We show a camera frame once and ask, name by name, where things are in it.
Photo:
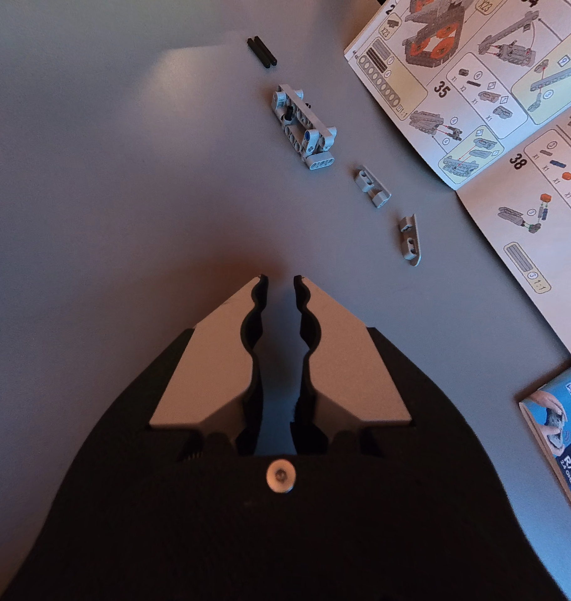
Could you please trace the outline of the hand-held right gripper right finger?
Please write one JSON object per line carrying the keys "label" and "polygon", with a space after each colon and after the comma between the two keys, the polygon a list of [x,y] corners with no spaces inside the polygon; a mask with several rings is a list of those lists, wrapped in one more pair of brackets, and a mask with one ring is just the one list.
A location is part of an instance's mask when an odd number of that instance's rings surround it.
{"label": "hand-held right gripper right finger", "polygon": [[309,278],[296,276],[304,357],[299,420],[326,437],[410,425],[407,410],[365,324]]}

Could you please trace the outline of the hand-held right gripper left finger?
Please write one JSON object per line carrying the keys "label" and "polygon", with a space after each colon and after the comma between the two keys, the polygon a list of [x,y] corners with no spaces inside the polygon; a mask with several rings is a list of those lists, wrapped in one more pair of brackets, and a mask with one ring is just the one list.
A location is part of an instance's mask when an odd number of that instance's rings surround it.
{"label": "hand-held right gripper left finger", "polygon": [[263,413],[254,346],[267,289],[267,276],[256,276],[195,325],[150,427],[222,433],[239,453],[254,453]]}

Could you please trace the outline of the small grey building beam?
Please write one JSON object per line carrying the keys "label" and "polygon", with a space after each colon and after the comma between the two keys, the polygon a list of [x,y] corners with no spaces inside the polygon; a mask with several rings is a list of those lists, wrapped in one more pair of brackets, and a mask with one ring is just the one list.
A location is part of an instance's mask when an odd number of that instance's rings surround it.
{"label": "small grey building beam", "polygon": [[401,234],[402,256],[410,266],[416,267],[421,260],[416,214],[413,213],[411,216],[403,217],[399,221],[398,228]]}
{"label": "small grey building beam", "polygon": [[391,198],[391,193],[364,165],[359,166],[358,173],[355,177],[355,183],[362,192],[368,195],[376,208],[383,206]]}

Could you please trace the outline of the grey desk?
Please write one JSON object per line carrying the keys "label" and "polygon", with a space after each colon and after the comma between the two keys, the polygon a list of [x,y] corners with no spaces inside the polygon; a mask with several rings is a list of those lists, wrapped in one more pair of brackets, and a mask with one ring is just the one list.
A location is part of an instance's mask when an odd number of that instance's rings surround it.
{"label": "grey desk", "polygon": [[[257,454],[295,450],[304,275],[456,405],[571,600],[571,509],[517,406],[571,357],[346,63],[378,7],[0,1],[0,595],[111,402],[265,274]],[[336,127],[331,166],[309,170],[282,131],[284,84]],[[379,208],[361,165],[391,193]]]}

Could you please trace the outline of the open instruction booklet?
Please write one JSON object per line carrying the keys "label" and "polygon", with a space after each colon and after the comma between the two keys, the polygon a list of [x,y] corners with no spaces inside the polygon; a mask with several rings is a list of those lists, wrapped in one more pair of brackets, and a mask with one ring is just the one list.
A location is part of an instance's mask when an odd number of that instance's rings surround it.
{"label": "open instruction booklet", "polygon": [[571,1],[382,1],[344,56],[571,354]]}

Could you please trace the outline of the blue cover booklet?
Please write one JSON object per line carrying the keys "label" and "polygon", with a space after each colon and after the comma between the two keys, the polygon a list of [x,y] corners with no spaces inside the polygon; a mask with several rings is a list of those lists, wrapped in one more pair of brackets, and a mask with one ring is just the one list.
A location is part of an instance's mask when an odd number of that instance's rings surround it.
{"label": "blue cover booklet", "polygon": [[519,403],[571,505],[571,367]]}

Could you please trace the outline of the grey building block assembly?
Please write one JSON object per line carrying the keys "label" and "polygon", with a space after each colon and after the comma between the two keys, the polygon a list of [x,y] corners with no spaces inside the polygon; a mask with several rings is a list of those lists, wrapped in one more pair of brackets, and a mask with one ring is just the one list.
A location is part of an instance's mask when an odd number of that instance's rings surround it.
{"label": "grey building block assembly", "polygon": [[329,151],[337,135],[336,127],[327,127],[304,102],[304,92],[279,85],[274,92],[272,110],[282,131],[301,160],[311,171],[329,167],[334,157]]}

